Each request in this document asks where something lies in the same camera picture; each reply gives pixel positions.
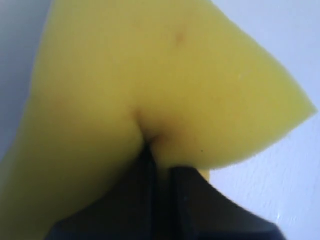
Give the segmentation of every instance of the yellow sponge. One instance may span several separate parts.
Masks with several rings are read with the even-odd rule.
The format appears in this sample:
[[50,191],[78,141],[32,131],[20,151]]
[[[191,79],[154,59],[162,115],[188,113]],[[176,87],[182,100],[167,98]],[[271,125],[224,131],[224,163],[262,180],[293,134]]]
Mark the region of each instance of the yellow sponge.
[[145,141],[160,169],[211,169],[315,112],[210,0],[56,0],[0,164],[0,239],[41,239],[105,194]]

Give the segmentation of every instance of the white background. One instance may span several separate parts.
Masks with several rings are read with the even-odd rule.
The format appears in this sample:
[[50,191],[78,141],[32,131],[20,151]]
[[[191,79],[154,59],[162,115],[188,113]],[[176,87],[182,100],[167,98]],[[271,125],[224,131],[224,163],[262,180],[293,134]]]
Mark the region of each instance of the white background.
[[[271,52],[320,109],[320,0],[213,0]],[[0,158],[18,126],[50,0],[0,0]],[[320,239],[320,117],[211,183],[277,223],[288,240]]]

